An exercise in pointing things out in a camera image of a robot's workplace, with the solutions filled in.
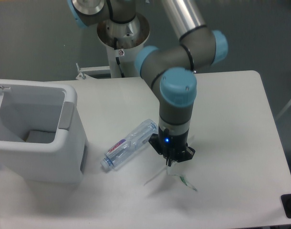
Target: silver metal tube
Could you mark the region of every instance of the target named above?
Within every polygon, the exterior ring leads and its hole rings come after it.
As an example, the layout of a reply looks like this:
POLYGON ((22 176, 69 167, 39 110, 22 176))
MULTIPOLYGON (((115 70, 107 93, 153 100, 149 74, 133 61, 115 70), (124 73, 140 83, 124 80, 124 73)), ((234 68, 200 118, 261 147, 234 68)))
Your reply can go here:
POLYGON ((162 4, 178 38, 205 25, 195 0, 162 0, 162 4))

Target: white table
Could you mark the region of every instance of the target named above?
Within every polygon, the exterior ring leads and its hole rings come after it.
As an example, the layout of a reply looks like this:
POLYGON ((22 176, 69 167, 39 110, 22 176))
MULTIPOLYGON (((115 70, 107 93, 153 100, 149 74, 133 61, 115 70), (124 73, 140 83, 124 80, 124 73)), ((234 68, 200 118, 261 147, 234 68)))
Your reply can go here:
POLYGON ((291 176, 258 73, 198 74, 188 143, 177 164, 198 192, 165 172, 147 144, 119 171, 103 153, 140 122, 158 122, 158 100, 140 78, 68 81, 90 142, 83 181, 26 181, 0 164, 0 229, 230 229, 291 224, 280 196, 291 176))

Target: bottle cap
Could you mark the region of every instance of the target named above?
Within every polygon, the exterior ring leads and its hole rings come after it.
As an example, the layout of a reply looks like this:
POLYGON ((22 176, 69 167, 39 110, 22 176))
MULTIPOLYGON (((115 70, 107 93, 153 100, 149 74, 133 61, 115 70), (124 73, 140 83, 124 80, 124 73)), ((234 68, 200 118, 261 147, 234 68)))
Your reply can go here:
POLYGON ((110 165, 108 164, 108 162, 105 160, 105 159, 103 159, 102 161, 101 161, 101 165, 102 165, 102 167, 104 168, 104 170, 110 170, 111 169, 111 167, 110 167, 110 165))

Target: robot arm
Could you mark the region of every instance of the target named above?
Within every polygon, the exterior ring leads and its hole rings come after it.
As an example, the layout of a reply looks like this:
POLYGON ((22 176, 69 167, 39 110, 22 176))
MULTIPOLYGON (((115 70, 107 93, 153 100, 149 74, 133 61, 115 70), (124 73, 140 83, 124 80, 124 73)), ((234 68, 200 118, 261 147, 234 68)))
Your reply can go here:
POLYGON ((197 82, 192 71, 224 59, 228 52, 225 36, 210 31, 193 0, 162 1, 180 45, 161 52, 145 47, 135 66, 159 99, 159 132, 149 140, 168 166, 173 161, 192 159, 187 136, 197 82))
POLYGON ((67 0, 80 27, 87 27, 104 20, 119 24, 132 21, 136 15, 134 0, 67 0))
MULTIPOLYGON (((142 25, 140 18, 135 17, 134 0, 68 0, 68 3, 80 25, 89 26, 110 19, 109 24, 115 24, 112 30, 110 25, 103 23, 97 31, 107 30, 104 34, 107 34, 108 42, 104 43, 115 50, 117 47, 132 50, 143 45, 148 37, 149 31, 141 33, 142 25)), ((187 145, 197 94, 197 81, 192 72, 223 60, 228 44, 220 31, 207 28, 194 0, 162 0, 162 4, 179 45, 163 52, 157 47, 147 46, 134 59, 137 72, 160 102, 159 132, 149 142, 171 166, 173 161, 192 159, 195 152, 187 145)))

